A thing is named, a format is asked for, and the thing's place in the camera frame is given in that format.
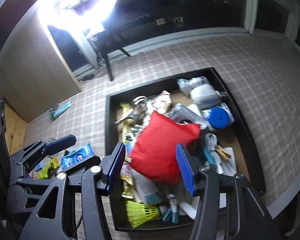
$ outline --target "badminton shuttlecock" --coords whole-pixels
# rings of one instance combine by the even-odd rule
[[[157,217],[159,210],[155,206],[145,206],[141,203],[127,201],[128,220],[133,228]]]

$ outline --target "bolt head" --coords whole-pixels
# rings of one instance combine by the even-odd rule
[[[209,170],[210,170],[210,167],[208,167],[208,166],[203,166],[200,170],[203,171],[203,172],[209,171]]]
[[[244,178],[244,175],[243,175],[242,173],[237,173],[237,174],[235,175],[235,178],[236,178],[236,179],[243,179],[243,178]]]
[[[57,175],[58,179],[65,179],[66,178],[66,174],[64,172],[61,172]]]
[[[93,173],[99,173],[101,171],[101,167],[100,166],[93,166],[90,169]]]

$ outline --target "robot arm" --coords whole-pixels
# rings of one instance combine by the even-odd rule
[[[63,170],[55,179],[28,179],[47,154],[74,145],[70,135],[55,142],[38,141],[10,159],[11,181],[7,209],[23,229],[20,240],[77,239],[75,193],[81,193],[82,217],[87,240],[111,240],[102,196],[108,196],[119,178],[125,158],[125,146],[118,143],[113,153],[100,160],[90,156]],[[274,222],[256,191],[242,174],[219,175],[202,166],[183,144],[176,148],[176,158],[186,189],[200,196],[190,240],[216,238],[219,194],[227,194],[225,240],[279,240]]]

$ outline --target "red bag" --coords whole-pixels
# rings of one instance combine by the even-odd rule
[[[149,126],[139,135],[131,157],[131,167],[153,182],[173,185],[181,181],[176,146],[190,146],[200,135],[200,125],[177,124],[154,111]]]

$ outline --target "checkered carpet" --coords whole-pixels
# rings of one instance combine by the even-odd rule
[[[103,156],[107,94],[207,67],[214,67],[226,82],[250,127],[266,181],[267,193],[263,200],[269,205],[300,171],[300,65],[287,56],[279,40],[271,38],[207,38],[113,62],[113,82],[107,75],[82,82],[83,91],[71,97],[72,107],[57,120],[51,122],[49,114],[44,113],[28,125],[25,145],[39,138],[73,134],[77,137],[76,147],[90,142],[95,154]],[[186,228],[176,229],[172,235],[115,232],[109,199],[104,198],[104,206],[113,239],[186,239],[189,236],[190,229]]]

